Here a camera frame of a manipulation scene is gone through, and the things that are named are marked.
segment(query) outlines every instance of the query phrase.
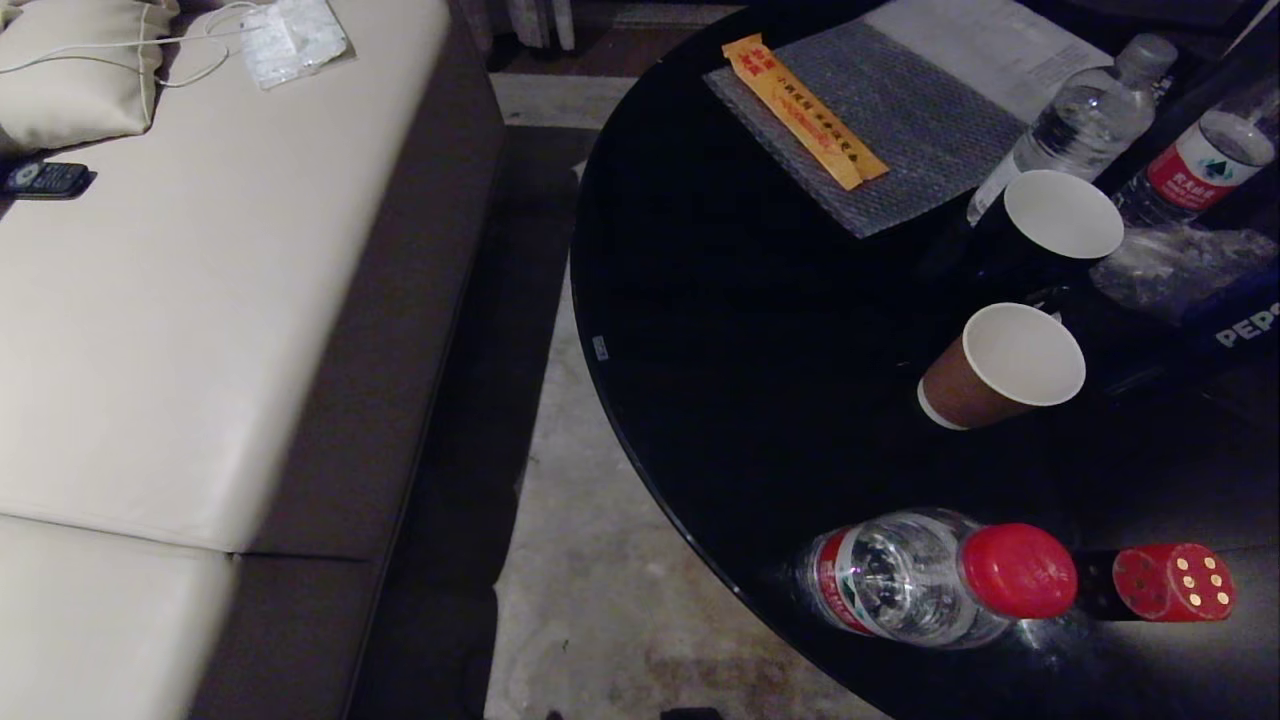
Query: red bottle cap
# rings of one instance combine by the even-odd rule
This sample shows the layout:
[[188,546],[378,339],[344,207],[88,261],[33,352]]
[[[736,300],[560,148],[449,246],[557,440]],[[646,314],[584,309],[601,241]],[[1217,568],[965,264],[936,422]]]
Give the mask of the red bottle cap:
[[1235,606],[1226,562],[1202,544],[1121,551],[1111,565],[1111,580],[1129,610],[1152,623],[1226,620]]
[[1023,523],[991,525],[960,551],[965,579],[988,609],[1010,618],[1057,618],[1075,602],[1071,555],[1053,536]]

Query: paper sheet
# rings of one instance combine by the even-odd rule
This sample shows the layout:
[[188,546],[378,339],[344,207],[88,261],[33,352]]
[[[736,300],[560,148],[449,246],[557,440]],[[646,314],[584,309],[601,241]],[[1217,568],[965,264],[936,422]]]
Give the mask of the paper sheet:
[[1010,0],[895,0],[864,18],[1024,123],[1106,53]]

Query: white paper cup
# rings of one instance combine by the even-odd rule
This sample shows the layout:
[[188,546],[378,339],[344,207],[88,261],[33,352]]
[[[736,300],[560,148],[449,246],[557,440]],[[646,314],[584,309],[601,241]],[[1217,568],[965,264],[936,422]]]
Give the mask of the white paper cup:
[[1070,331],[1028,305],[978,310],[920,378],[916,400],[951,430],[1060,405],[1084,387],[1084,354]]

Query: floor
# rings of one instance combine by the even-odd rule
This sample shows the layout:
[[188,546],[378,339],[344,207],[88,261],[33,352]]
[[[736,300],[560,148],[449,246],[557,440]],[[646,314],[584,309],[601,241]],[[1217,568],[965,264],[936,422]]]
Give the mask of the floor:
[[596,131],[635,77],[728,10],[608,8],[573,55],[499,41],[507,158],[351,717],[884,717],[685,544],[614,438],[573,327],[568,242]]

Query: curtain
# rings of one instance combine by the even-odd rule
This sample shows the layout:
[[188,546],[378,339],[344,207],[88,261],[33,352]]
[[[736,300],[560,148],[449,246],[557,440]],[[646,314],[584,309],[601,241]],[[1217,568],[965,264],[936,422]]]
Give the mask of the curtain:
[[530,47],[573,49],[571,0],[454,0],[471,26],[480,50],[489,53],[493,36],[515,32]]

